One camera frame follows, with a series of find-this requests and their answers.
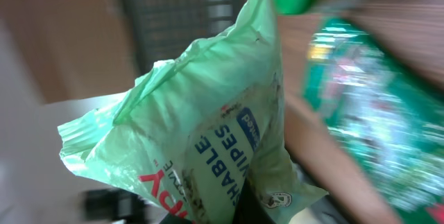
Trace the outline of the light blue tissue packet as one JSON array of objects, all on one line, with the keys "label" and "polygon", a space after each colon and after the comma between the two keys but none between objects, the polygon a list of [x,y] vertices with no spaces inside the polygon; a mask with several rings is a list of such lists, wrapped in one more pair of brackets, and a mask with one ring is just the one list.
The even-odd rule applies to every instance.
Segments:
[{"label": "light blue tissue packet", "polygon": [[195,223],[231,223],[245,184],[275,223],[325,195],[284,147],[282,52],[271,0],[161,60],[116,103],[58,127],[74,175]]}]

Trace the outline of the green 3M gloves packet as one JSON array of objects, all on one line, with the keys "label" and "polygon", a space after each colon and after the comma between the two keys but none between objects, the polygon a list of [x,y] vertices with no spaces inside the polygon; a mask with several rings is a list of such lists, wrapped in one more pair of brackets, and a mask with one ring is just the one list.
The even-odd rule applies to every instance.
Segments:
[{"label": "green 3M gloves packet", "polygon": [[443,222],[443,96],[367,32],[325,20],[303,96],[404,223]]}]

